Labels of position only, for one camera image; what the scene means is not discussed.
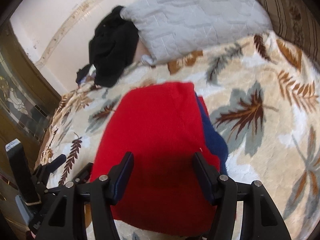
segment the leaf print blanket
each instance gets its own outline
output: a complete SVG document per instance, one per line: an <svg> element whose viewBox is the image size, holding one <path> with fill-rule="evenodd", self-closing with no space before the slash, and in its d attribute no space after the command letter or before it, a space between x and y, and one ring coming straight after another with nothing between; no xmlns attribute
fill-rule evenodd
<svg viewBox="0 0 320 240"><path fill-rule="evenodd" d="M244 183L261 180L292 239L306 239L320 219L320 75L298 47L273 32L195 51L167 65L133 64L110 89L88 82L64 95L41 163L60 154L67 161L50 175L48 187L65 184L94 162L123 95L169 81L194 83L228 145L229 176ZM233 239L240 237L240 203L237 208ZM85 210L88 239L94 239L90 207ZM121 221L116 226L122 239L181 239Z"/></svg>

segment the red folded cloth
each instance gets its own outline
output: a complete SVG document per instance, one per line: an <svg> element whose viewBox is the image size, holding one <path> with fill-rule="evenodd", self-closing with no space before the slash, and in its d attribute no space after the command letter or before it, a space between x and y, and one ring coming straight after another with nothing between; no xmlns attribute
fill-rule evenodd
<svg viewBox="0 0 320 240"><path fill-rule="evenodd" d="M215 208L203 197L192 168L195 152L219 169L207 149L192 83L165 83L123 97L101 139L91 181L119 164L125 152L134 168L114 219L177 236L210 229Z"/></svg>

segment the gray pillow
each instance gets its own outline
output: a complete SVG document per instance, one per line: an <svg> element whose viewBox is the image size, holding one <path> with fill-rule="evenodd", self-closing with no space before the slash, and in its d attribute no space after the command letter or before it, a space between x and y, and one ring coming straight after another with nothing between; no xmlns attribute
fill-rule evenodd
<svg viewBox="0 0 320 240"><path fill-rule="evenodd" d="M255 0L138 0L120 15L135 24L153 64L272 30Z"/></svg>

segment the wall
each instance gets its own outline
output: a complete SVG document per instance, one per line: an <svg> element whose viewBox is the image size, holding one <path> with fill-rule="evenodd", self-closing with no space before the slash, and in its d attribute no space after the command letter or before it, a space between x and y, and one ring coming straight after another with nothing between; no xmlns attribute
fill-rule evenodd
<svg viewBox="0 0 320 240"><path fill-rule="evenodd" d="M76 88L76 72L89 62L94 29L116 5L135 0L23 0L10 22L19 43L59 93Z"/></svg>

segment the silver rivet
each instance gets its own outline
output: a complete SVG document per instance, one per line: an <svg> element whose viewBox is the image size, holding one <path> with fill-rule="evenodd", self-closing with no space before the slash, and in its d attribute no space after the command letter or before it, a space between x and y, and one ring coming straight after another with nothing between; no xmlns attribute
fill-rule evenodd
<svg viewBox="0 0 320 240"><path fill-rule="evenodd" d="M107 175L101 175L100 177L99 177L99 180L101 180L101 181L105 181L105 180L107 180L108 179L108 176Z"/></svg>
<svg viewBox="0 0 320 240"><path fill-rule="evenodd" d="M255 180L255 181L254 181L254 184L255 184L257 187L262 186L262 182L261 182L260 180Z"/></svg>
<svg viewBox="0 0 320 240"><path fill-rule="evenodd" d="M222 181L226 181L229 179L229 177L227 175L220 175L219 179Z"/></svg>
<svg viewBox="0 0 320 240"><path fill-rule="evenodd" d="M68 182L66 183L66 187L67 187L67 188L71 188L71 187L73 187L73 185L74 185L74 183L73 183L72 181L68 181Z"/></svg>

